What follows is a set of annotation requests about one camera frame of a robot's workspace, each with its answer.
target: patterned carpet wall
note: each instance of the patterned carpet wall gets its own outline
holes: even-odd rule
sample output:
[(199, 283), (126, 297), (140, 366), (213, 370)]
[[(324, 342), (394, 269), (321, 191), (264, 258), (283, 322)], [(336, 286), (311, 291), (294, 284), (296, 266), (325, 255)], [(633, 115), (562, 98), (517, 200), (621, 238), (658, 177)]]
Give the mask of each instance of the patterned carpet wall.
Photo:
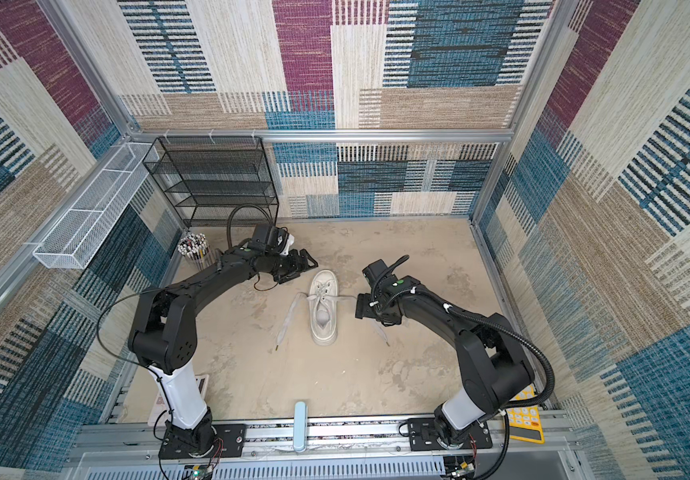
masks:
[(36, 2), (0, 2), (0, 268), (118, 138)]
[(551, 0), (65, 0), (143, 129), (502, 128)]
[[(0, 475), (56, 478), (76, 434), (100, 420), (122, 362), (101, 349), (95, 321), (107, 306), (158, 286), (179, 239), (150, 180), (89, 266), (30, 275), (0, 315)], [(103, 342), (126, 352), (137, 299), (111, 309)]]
[(582, 0), (481, 221), (598, 478), (690, 478), (690, 1)]
[(497, 144), (265, 144), (281, 218), (472, 213)]

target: black mounting plate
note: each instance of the black mounting plate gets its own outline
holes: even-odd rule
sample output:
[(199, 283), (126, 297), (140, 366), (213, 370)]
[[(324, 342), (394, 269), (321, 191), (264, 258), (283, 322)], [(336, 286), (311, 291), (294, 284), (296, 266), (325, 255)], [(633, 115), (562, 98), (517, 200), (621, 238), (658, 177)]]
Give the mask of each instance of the black mounting plate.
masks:
[[(409, 428), (409, 445), (412, 452), (427, 452), (428, 450), (444, 450), (445, 448), (438, 442), (439, 436), (436, 427), (433, 426), (433, 417), (409, 418), (407, 420)], [(484, 422), (484, 428), (489, 430), (489, 426)], [(477, 448), (491, 448), (492, 436), (484, 433), (483, 428), (478, 423), (473, 423), (470, 428), (470, 436), (475, 440)], [(470, 440), (465, 440), (462, 449), (472, 449)]]
[[(217, 433), (218, 438), (222, 438), (222, 458), (236, 458), (241, 456), (244, 451), (244, 434), (247, 426), (243, 423), (229, 423), (212, 425)], [(179, 442), (173, 436), (166, 435), (165, 438), (170, 438), (170, 441), (164, 441), (161, 444), (161, 449), (158, 450), (158, 457), (161, 460), (180, 460), (183, 458), (190, 458), (195, 460), (192, 456), (187, 454), (189, 446), (185, 443)], [(214, 450), (208, 453), (203, 458), (208, 461)]]

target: calculator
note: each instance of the calculator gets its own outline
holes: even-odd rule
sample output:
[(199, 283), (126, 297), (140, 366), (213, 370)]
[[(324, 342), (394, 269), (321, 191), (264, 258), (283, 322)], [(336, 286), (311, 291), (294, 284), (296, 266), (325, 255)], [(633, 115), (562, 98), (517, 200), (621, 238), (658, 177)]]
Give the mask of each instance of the calculator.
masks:
[[(526, 398), (534, 398), (534, 385), (526, 387), (513, 399), (525, 400)], [(524, 442), (544, 443), (542, 420), (540, 420), (537, 406), (508, 408), (507, 413), (510, 422), (510, 438)]]

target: white sneaker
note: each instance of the white sneaker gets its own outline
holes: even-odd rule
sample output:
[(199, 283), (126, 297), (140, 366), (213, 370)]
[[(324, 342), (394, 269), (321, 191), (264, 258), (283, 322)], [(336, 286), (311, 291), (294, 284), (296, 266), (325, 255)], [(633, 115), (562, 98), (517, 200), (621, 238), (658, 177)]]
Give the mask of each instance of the white sneaker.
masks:
[(311, 307), (311, 335), (321, 346), (337, 340), (337, 278), (331, 270), (321, 270), (313, 277), (308, 302)]

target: white mesh basket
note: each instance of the white mesh basket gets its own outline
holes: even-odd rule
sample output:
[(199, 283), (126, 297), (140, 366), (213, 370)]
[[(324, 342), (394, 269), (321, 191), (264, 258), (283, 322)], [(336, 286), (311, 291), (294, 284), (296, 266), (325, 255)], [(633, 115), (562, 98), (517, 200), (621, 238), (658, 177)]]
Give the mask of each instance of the white mesh basket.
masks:
[(33, 252), (46, 268), (84, 269), (158, 160), (150, 144), (124, 144)]

